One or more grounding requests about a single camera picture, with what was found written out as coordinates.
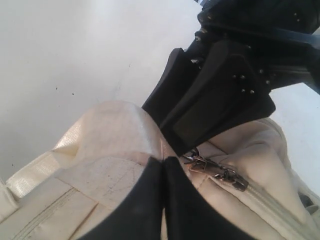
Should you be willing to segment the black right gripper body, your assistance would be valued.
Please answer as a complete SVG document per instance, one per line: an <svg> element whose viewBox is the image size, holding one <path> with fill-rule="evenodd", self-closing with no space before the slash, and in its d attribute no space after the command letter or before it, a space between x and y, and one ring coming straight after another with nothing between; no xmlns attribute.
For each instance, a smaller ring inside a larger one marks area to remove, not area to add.
<svg viewBox="0 0 320 240"><path fill-rule="evenodd" d="M246 46L272 89L305 83L320 90L317 0L206 0L186 54L202 66L221 40Z"/></svg>

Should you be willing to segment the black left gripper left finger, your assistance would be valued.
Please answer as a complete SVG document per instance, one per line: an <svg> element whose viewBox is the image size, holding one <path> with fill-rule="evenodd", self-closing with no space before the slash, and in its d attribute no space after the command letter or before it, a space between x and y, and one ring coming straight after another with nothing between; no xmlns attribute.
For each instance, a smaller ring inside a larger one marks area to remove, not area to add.
<svg viewBox="0 0 320 240"><path fill-rule="evenodd" d="M150 157L140 178L120 205L83 240L160 240L163 166Z"/></svg>

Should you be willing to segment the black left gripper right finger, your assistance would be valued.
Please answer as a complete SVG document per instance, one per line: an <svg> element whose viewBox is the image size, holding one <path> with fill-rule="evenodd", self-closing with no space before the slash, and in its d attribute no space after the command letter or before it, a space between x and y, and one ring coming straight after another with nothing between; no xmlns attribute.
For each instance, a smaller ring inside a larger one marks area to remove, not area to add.
<svg viewBox="0 0 320 240"><path fill-rule="evenodd" d="M163 162L165 220L169 240L231 240L231 225L204 200L178 159Z"/></svg>

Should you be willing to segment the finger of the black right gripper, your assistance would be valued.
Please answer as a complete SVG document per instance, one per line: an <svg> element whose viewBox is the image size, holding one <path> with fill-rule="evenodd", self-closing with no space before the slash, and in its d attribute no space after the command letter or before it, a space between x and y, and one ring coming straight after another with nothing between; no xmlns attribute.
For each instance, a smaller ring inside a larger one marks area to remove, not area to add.
<svg viewBox="0 0 320 240"><path fill-rule="evenodd" d="M156 87L142 106L156 123L165 120L195 80L199 68L181 48L172 50Z"/></svg>
<svg viewBox="0 0 320 240"><path fill-rule="evenodd" d="M177 155L241 124L269 117L276 107L245 45L219 41L161 130Z"/></svg>

